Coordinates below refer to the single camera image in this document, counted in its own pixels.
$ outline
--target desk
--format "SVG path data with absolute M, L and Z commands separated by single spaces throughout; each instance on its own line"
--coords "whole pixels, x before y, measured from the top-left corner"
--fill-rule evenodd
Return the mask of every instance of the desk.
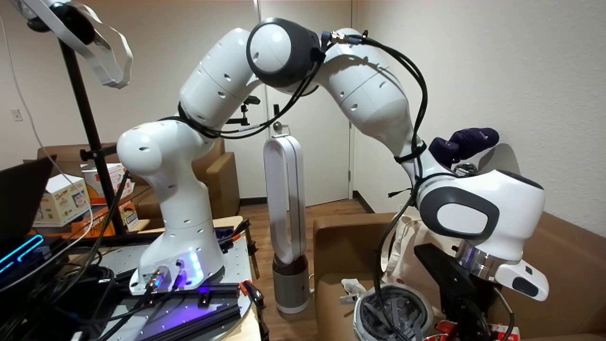
M 237 225 L 239 221 L 243 221 L 241 215 L 235 217 L 222 217 L 222 219 L 214 219 L 214 225 Z M 138 266 L 138 257 L 140 253 L 148 247 L 148 244 L 138 244 L 138 246 L 118 246 L 118 247 L 108 247 L 102 257 L 104 266 L 112 268 L 114 272 L 125 272 L 129 268 Z M 248 240 L 246 240 L 246 232 L 243 232 L 243 236 L 239 240 L 233 242 L 233 247 L 229 247 L 225 255 L 225 274 L 224 280 L 225 282 L 243 282 L 243 280 L 250 280 L 252 278 L 252 268 L 250 268 L 250 261 L 248 261 Z M 241 304 L 241 321 L 237 321 L 235 325 L 229 325 L 229 329 L 225 329 L 220 336 L 222 338 L 231 338 L 231 341 L 260 341 L 260 323 L 256 318 L 256 310 L 250 304 L 250 299 L 241 295 L 239 299 Z M 119 304 L 114 314 L 123 314 L 127 312 L 127 302 Z M 131 316 L 131 319 L 119 327 L 119 331 L 112 336 L 114 341 L 135 341 L 138 331 L 144 327 L 150 312 L 154 310 L 142 310 Z

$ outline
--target cardboard box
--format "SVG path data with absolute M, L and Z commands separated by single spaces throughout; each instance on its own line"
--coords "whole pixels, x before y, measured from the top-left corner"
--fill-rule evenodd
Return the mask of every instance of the cardboard box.
M 114 193 L 119 187 L 121 177 L 125 175 L 125 166 L 121 162 L 108 162 L 108 174 L 112 179 Z M 101 185 L 101 177 L 97 166 L 82 168 L 82 177 L 87 183 L 89 200 L 93 206 L 104 206 L 106 196 Z M 125 189 L 121 191 L 121 198 L 129 196 L 135 191 L 135 181 L 127 179 Z
M 93 208 L 95 219 L 93 219 L 93 227 L 91 227 L 87 238 L 97 238 L 101 234 L 102 221 L 106 219 L 108 211 L 110 211 L 108 206 L 95 206 Z M 123 225 L 129 230 L 133 230 L 136 227 L 138 215 L 136 215 L 136 208 L 135 208 L 133 200 L 127 198 L 127 200 L 119 202 L 119 215 L 121 215 Z M 70 230 L 63 232 L 63 236 L 76 238 L 85 230 L 87 225 L 89 225 L 89 213 L 72 221 Z M 104 230 L 104 236 L 112 236 L 112 234 L 116 234 L 116 228 L 114 228 L 114 223 L 110 221 L 110 225 Z
M 63 227 L 89 210 L 89 194 L 82 177 L 57 174 L 47 179 L 34 227 Z

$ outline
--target white robot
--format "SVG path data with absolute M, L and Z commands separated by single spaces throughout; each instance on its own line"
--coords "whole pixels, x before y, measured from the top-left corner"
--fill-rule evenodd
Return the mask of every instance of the white robot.
M 68 1 L 21 0 L 17 7 L 49 22 L 53 16 L 47 18 L 44 7 L 57 3 Z M 407 96 L 383 54 L 352 28 L 320 39 L 296 22 L 269 18 L 252 31 L 227 31 L 184 83 L 178 113 L 138 124 L 118 141 L 121 162 L 157 193 L 167 227 L 144 251 L 131 291 L 144 293 L 157 268 L 163 268 L 157 291 L 167 291 L 176 278 L 186 278 L 184 289 L 195 289 L 225 270 L 208 193 L 193 175 L 191 160 L 224 134 L 220 128 L 250 90 L 265 83 L 288 92 L 322 85 L 364 134 L 394 153 L 415 187 L 424 223 L 436 232 L 464 238 L 458 253 L 464 268 L 544 300 L 547 278 L 523 261 L 523 244 L 544 210 L 544 189 L 500 170 L 457 177 L 443 168 L 422 147 Z

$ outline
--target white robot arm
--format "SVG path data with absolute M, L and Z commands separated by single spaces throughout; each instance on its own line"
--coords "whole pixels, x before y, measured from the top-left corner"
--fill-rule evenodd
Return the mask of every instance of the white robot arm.
M 99 14 L 70 0 L 10 0 L 38 31 L 53 30 L 55 35 L 80 52 L 101 83 L 125 86 L 133 60 L 127 37 L 106 26 Z
M 163 289 L 178 274 L 188 276 L 188 289 L 224 270 L 207 187 L 195 179 L 191 160 L 225 134 L 220 128 L 258 83 L 294 92 L 313 77 L 364 134 L 383 141 L 402 162 L 426 225 L 466 240 L 460 251 L 466 268 L 528 297 L 547 297 L 546 276 L 521 259 L 523 242 L 544 208 L 544 189 L 498 170 L 455 177 L 421 147 L 404 88 L 383 52 L 364 39 L 345 28 L 320 41 L 284 18 L 265 20 L 252 31 L 235 28 L 191 71 L 174 117 L 135 126 L 119 138 L 119 158 L 154 185 L 167 225 L 133 276 L 135 293 L 142 293 L 157 268 L 167 268 Z

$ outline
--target computer monitor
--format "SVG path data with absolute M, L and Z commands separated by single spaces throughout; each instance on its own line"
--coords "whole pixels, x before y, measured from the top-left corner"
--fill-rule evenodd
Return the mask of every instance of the computer monitor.
M 51 158 L 0 170 L 0 246 L 21 242 L 30 230 L 51 170 Z

